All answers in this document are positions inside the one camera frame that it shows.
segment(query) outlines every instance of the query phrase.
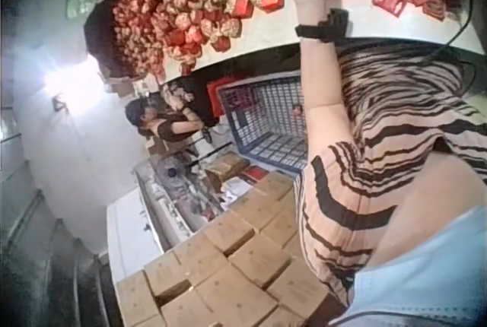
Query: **blue plastic crate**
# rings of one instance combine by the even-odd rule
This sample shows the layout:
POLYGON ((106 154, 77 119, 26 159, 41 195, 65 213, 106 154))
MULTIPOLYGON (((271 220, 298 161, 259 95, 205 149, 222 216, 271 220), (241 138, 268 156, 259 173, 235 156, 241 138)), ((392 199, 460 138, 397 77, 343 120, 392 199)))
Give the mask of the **blue plastic crate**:
POLYGON ((301 73, 282 72, 238 81, 218 91, 238 151, 243 156, 299 173, 307 163, 301 73))

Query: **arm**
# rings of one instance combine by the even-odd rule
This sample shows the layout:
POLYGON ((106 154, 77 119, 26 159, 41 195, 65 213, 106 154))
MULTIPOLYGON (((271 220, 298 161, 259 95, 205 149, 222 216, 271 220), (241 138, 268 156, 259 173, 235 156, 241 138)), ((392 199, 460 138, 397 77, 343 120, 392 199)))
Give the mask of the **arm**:
MULTIPOLYGON (((299 24, 326 20, 326 0, 294 0, 299 24)), ((349 118, 342 100, 342 78, 335 46, 301 40, 301 85, 304 96, 309 158, 337 141, 351 141, 349 118)))
POLYGON ((175 135, 182 135, 187 132, 201 131, 205 126, 198 115, 190 108, 186 107, 182 111, 184 116, 188 119, 187 122, 173 122, 171 129, 175 135))

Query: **shop worker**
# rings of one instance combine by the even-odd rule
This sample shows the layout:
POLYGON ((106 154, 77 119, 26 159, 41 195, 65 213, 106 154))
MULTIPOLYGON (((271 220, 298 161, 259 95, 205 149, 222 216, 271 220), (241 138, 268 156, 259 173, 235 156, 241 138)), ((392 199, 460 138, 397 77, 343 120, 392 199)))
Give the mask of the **shop worker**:
POLYGON ((298 228, 310 269, 347 309, 330 325, 474 325, 487 122, 458 94, 460 64, 394 40, 337 56, 344 20, 328 0, 294 2, 310 161, 295 184, 298 228))
POLYGON ((127 119, 138 129, 140 135, 146 137, 155 135, 165 141, 178 142, 203 130, 207 141, 211 141, 207 128, 216 125, 218 119, 212 114, 205 86, 200 85, 202 90, 196 88, 196 92, 193 93, 188 90, 188 85, 197 86, 188 79, 177 85, 176 90, 170 90, 169 85, 165 84, 162 97, 167 105, 162 111, 158 111, 147 98, 131 101, 125 108, 127 119))

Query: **black wristwatch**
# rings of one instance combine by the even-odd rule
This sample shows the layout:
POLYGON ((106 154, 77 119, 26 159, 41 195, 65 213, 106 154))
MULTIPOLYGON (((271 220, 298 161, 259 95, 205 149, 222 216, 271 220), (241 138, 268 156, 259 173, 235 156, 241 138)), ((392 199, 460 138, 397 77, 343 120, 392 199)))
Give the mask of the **black wristwatch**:
POLYGON ((324 43, 340 42, 345 39, 349 25, 349 12, 343 9, 330 9, 328 19, 318 25, 298 25, 298 37, 320 40, 324 43))

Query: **stacked boxes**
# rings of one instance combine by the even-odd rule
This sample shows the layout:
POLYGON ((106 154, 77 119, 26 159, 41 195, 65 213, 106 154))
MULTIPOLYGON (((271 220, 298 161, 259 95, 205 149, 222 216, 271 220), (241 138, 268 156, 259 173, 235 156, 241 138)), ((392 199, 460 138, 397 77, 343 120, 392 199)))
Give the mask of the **stacked boxes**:
POLYGON ((304 263, 291 187, 287 176, 268 174, 229 211, 118 283, 126 326, 325 325, 330 313, 327 320, 317 313, 331 296, 304 263))

